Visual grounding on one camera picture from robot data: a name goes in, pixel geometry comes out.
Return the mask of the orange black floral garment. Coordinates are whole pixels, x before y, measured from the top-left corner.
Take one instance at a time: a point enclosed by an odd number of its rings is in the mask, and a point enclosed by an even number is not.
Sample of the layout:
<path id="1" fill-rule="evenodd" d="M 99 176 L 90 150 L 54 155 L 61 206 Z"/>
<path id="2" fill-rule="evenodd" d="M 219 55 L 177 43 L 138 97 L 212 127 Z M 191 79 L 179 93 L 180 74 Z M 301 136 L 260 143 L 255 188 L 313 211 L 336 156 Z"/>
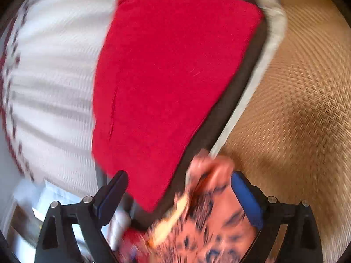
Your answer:
<path id="1" fill-rule="evenodd" d="M 240 262 L 258 229 L 230 184 L 234 163 L 201 150 L 186 173 L 174 206 L 145 234 L 127 231 L 120 262 Z"/>

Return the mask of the silver floor air conditioner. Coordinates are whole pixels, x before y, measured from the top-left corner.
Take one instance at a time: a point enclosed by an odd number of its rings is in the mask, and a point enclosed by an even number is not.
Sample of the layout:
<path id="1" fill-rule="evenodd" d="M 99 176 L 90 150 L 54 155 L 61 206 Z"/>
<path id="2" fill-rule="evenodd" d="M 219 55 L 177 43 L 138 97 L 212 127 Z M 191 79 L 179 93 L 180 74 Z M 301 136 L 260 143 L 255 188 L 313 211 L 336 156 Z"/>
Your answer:
<path id="1" fill-rule="evenodd" d="M 23 262 L 26 258 L 34 261 L 38 238 L 50 205 L 54 201 L 62 205 L 76 204 L 82 199 L 49 182 L 40 187 L 26 181 L 20 182 L 10 213 L 1 228 L 1 262 Z M 72 227 L 83 262 L 94 262 L 80 226 L 74 224 Z"/>

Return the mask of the woven bamboo sofa mat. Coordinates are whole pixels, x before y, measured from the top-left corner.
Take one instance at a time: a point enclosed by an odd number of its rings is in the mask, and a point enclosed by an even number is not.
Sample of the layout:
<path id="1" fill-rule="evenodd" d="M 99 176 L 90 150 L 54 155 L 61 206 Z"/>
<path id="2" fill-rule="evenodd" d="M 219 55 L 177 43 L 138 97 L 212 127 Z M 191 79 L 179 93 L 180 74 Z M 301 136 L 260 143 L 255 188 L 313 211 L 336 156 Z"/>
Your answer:
<path id="1" fill-rule="evenodd" d="M 307 201 L 325 262 L 350 261 L 350 0 L 260 0 L 281 42 L 221 148 L 252 184 Z"/>

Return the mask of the beige dotted curtain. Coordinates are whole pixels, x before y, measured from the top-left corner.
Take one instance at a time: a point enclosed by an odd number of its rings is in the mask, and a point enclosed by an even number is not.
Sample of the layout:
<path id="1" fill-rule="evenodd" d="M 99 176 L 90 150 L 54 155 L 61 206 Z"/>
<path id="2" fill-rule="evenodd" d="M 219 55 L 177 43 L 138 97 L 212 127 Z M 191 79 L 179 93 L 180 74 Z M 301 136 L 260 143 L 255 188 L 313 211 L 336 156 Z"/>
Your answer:
<path id="1" fill-rule="evenodd" d="M 116 0 L 11 0 L 1 17 L 1 140 L 18 173 L 98 188 L 93 79 Z"/>

